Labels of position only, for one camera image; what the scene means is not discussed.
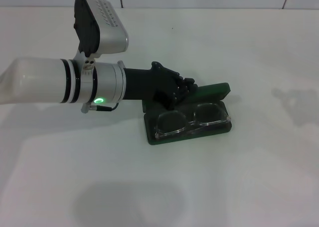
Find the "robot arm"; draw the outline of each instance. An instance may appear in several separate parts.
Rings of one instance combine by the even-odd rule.
[[[128,69],[122,61],[100,63],[102,54],[126,51],[128,35],[106,0],[76,0],[74,28],[80,40],[73,60],[18,58],[0,76],[0,104],[84,103],[88,110],[111,111],[95,104],[152,100],[173,109],[197,90],[193,79],[152,63],[150,70]]]

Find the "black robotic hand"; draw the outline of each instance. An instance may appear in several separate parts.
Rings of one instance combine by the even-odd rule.
[[[152,62],[150,70],[125,69],[127,100],[151,100],[166,109],[174,109],[186,96],[197,90],[194,79],[183,79],[178,72]]]

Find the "table surface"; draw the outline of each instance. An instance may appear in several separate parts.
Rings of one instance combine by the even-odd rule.
[[[0,226],[319,226],[319,11],[118,9],[130,46],[198,85],[228,82],[227,134],[147,143],[140,101],[0,106]],[[73,9],[0,8],[0,71],[73,58]]]

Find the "black ring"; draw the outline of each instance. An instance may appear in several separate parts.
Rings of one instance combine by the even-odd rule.
[[[96,96],[96,92],[98,90],[98,74],[96,72],[96,69],[93,69],[93,87],[92,87],[92,94],[90,97],[90,100],[88,101],[88,103],[92,103],[92,101],[94,101],[94,98]]]
[[[71,71],[70,71],[70,66],[69,66],[69,63],[67,62],[67,60],[65,60],[65,59],[61,59],[61,60],[64,64],[64,68],[65,68],[66,84],[65,84],[64,98],[60,103],[65,103],[69,99],[70,92],[71,92]]]
[[[72,101],[70,103],[74,103],[78,100],[80,95],[80,89],[81,89],[81,75],[80,70],[78,67],[78,63],[75,60],[70,60],[73,64],[73,69],[75,73],[75,90],[74,90],[74,96],[72,98]]]

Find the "eyeglass case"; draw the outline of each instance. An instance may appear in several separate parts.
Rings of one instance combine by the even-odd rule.
[[[219,83],[207,86],[201,86],[198,90],[189,95],[185,100],[179,103],[175,110],[183,113],[187,118],[192,118],[192,114],[196,110],[199,104],[204,103],[213,103],[217,104],[220,109],[228,114],[225,104],[221,101],[223,100],[228,93],[230,92],[230,87],[228,83]],[[150,145],[158,145],[164,143],[170,143],[175,141],[188,140],[193,138],[199,138],[204,136],[211,136],[229,132],[231,130],[232,124],[231,122],[216,124],[213,127],[208,129],[204,129],[203,131],[187,134],[180,133],[176,135],[167,136],[164,138],[157,139],[156,138],[156,127],[159,115],[168,112],[161,104],[152,101],[142,101],[144,122],[146,128],[146,134],[148,138],[148,142]],[[214,115],[217,113],[207,113],[205,115]],[[167,121],[167,124],[174,124],[174,121]]]

